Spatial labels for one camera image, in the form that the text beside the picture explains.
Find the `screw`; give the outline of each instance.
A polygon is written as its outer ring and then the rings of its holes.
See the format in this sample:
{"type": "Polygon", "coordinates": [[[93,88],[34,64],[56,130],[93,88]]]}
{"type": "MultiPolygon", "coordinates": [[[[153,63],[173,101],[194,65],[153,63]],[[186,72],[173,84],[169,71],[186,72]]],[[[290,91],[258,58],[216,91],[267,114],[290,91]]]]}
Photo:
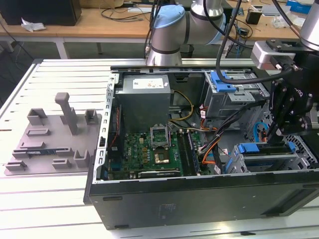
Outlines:
{"type": "Polygon", "coordinates": [[[299,70],[299,67],[294,64],[294,65],[293,65],[293,69],[294,69],[295,71],[298,71],[298,70],[299,70]]]}
{"type": "Polygon", "coordinates": [[[281,65],[279,65],[279,64],[276,65],[276,68],[277,68],[278,70],[280,70],[280,71],[283,69],[283,68],[281,67],[281,65]]]}

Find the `metal slotted table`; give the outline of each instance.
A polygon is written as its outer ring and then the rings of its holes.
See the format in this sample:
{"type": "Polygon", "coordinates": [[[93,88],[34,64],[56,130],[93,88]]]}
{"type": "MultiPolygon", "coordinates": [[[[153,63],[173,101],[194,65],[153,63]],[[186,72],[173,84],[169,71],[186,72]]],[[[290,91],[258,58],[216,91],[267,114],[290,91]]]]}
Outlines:
{"type": "MultiPolygon", "coordinates": [[[[188,59],[184,65],[215,65],[213,59],[188,59]]],[[[251,60],[221,64],[253,66],[251,60]]],[[[83,204],[87,173],[5,176],[4,165],[18,144],[31,108],[61,114],[58,92],[70,94],[76,113],[103,110],[111,65],[144,65],[143,59],[44,60],[31,65],[0,110],[0,238],[237,238],[300,239],[319,236],[319,198],[289,217],[107,231],[93,206],[83,204]]]]}

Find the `wooden workbench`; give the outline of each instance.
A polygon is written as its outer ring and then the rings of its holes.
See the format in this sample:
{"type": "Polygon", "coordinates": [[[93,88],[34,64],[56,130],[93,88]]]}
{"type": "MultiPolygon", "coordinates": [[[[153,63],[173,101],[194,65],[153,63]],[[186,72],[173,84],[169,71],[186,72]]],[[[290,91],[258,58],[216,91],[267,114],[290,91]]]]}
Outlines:
{"type": "MultiPolygon", "coordinates": [[[[228,1],[234,7],[236,1],[228,1]]],[[[244,2],[241,4],[244,10],[247,10],[249,4],[244,2]]],[[[245,16],[237,16],[239,20],[245,21],[245,16]]],[[[135,15],[136,12],[114,13],[112,17],[126,17],[135,15]]],[[[49,41],[55,42],[62,59],[68,58],[67,51],[64,47],[64,42],[122,42],[122,43],[143,43],[149,29],[149,22],[143,16],[141,21],[135,22],[117,22],[103,18],[100,10],[97,8],[83,8],[82,15],[75,26],[46,26],[46,30],[28,32],[19,25],[8,26],[2,18],[5,28],[18,41],[49,41]]],[[[261,16],[258,25],[251,25],[253,35],[249,40],[265,40],[266,38],[296,38],[295,34],[289,28],[275,29],[272,26],[272,17],[261,16]]],[[[232,37],[235,37],[235,30],[232,30],[232,37]]],[[[0,41],[10,41],[11,38],[7,33],[0,28],[0,41]]]]}

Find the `table leg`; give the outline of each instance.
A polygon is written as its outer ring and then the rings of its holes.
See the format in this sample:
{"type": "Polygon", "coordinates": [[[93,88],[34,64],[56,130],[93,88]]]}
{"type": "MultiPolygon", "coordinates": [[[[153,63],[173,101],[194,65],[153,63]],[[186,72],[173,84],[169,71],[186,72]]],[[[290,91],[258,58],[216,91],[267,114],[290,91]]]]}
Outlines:
{"type": "Polygon", "coordinates": [[[64,42],[62,39],[59,39],[55,42],[56,47],[58,48],[59,54],[60,54],[60,58],[61,59],[69,59],[69,53],[67,52],[67,50],[65,49],[64,46],[64,42]]]}
{"type": "Polygon", "coordinates": [[[9,41],[0,41],[1,46],[3,46],[5,48],[5,50],[7,50],[8,52],[13,52],[14,49],[11,46],[11,42],[9,41]]]}
{"type": "Polygon", "coordinates": [[[223,54],[221,55],[221,58],[222,58],[222,59],[223,59],[223,58],[226,58],[228,49],[229,49],[229,47],[231,46],[232,43],[233,43],[233,42],[232,42],[231,40],[229,40],[229,39],[227,40],[226,45],[225,45],[225,48],[224,48],[224,51],[223,51],[223,54]]]}
{"type": "Polygon", "coordinates": [[[96,46],[98,48],[98,54],[102,55],[103,54],[103,51],[102,51],[102,45],[100,42],[97,42],[96,43],[96,46]]]}

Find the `black box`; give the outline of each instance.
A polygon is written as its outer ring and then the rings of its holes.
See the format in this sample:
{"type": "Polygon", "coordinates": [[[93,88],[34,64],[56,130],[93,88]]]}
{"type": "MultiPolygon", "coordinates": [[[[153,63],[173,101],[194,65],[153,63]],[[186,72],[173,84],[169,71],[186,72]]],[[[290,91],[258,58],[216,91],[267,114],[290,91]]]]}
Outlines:
{"type": "Polygon", "coordinates": [[[21,18],[44,25],[74,26],[81,15],[79,0],[0,0],[0,11],[8,25],[21,18]]]}
{"type": "Polygon", "coordinates": [[[262,12],[261,11],[248,11],[246,22],[248,24],[257,25],[260,19],[262,12]]]}

